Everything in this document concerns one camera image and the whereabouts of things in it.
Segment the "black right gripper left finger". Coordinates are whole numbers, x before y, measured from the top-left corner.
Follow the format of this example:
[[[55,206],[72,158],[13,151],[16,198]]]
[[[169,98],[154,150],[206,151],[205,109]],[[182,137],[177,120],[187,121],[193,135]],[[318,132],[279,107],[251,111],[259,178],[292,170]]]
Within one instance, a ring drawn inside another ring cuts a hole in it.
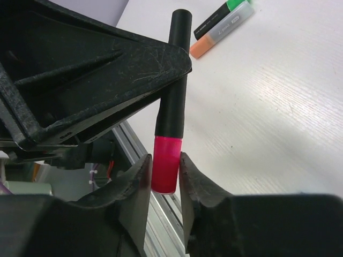
[[[1,256],[144,256],[152,157],[77,201],[1,196]]]

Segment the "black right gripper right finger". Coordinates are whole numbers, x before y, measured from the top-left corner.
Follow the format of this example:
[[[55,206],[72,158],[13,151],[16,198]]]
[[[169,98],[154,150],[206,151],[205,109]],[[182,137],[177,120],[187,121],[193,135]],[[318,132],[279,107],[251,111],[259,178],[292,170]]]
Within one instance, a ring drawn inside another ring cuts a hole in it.
[[[180,159],[190,256],[342,256],[342,199],[330,194],[233,195]]]

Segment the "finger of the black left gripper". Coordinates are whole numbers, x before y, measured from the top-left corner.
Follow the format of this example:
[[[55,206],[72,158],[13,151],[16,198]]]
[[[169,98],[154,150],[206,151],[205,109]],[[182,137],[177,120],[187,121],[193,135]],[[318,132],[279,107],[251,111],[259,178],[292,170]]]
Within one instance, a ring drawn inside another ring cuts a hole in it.
[[[1,121],[23,150],[91,141],[191,67],[180,47],[53,2],[1,1]]]

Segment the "pink highlighter cap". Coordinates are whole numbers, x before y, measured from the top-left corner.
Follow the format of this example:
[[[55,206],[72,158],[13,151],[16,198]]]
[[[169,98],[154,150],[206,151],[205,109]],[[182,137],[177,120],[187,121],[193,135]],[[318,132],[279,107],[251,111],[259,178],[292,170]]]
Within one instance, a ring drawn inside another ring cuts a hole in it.
[[[154,140],[151,189],[160,194],[176,190],[182,139],[156,136]]]

